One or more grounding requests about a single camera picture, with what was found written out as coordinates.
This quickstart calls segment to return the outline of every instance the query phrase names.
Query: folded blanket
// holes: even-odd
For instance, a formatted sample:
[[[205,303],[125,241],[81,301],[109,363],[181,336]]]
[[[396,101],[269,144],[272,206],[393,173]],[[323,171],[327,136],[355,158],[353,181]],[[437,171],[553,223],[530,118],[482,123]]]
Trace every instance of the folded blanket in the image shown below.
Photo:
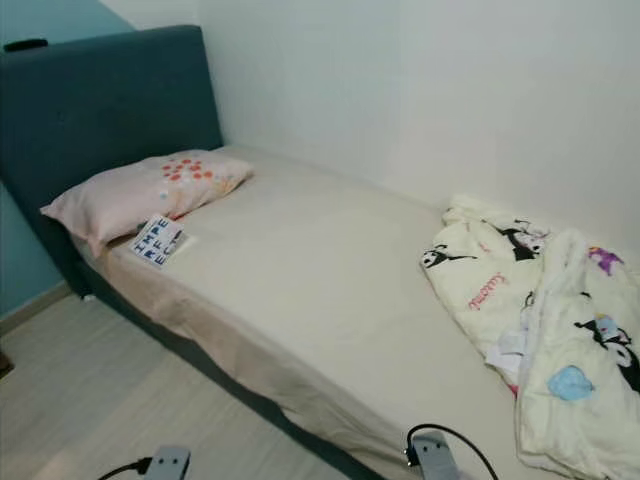
[[[422,257],[436,293],[517,393],[527,464],[640,478],[640,287],[621,258],[465,197]]]

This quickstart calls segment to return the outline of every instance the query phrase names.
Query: beige bed sheet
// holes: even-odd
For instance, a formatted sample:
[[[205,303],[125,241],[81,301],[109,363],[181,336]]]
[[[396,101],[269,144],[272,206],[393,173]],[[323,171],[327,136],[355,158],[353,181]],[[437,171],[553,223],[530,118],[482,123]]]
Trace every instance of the beige bed sheet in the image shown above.
[[[419,269],[437,212],[253,150],[221,152],[255,176],[183,219],[190,238],[162,271],[126,242],[109,248],[92,263],[114,288],[389,479],[420,478],[401,451],[422,422],[467,435],[502,479],[556,478],[517,460],[512,394]],[[450,444],[464,478],[490,478]]]

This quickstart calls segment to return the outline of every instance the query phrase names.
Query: wooden floor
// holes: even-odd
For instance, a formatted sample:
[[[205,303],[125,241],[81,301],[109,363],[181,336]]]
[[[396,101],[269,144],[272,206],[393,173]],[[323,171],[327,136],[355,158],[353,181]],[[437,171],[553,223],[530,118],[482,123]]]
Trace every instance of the wooden floor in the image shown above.
[[[3,480],[97,479],[167,444],[191,449],[191,480],[345,478],[97,300],[64,298],[2,348]]]

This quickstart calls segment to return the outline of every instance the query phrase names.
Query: upholstered headboard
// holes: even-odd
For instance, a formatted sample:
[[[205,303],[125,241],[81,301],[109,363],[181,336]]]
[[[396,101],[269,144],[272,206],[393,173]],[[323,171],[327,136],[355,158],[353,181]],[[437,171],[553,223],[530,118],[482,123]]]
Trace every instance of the upholstered headboard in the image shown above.
[[[2,54],[0,91],[2,182],[80,295],[89,292],[80,257],[40,207],[102,170],[222,145],[194,26]]]

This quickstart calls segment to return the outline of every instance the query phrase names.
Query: pink pillowcase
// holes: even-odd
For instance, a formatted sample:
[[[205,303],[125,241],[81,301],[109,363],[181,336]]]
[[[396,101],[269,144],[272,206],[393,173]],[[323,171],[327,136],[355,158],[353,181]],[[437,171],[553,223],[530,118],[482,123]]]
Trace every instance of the pink pillowcase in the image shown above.
[[[175,219],[225,196],[252,173],[241,160],[205,150],[150,157],[94,175],[40,211],[86,241],[94,256],[154,213]]]

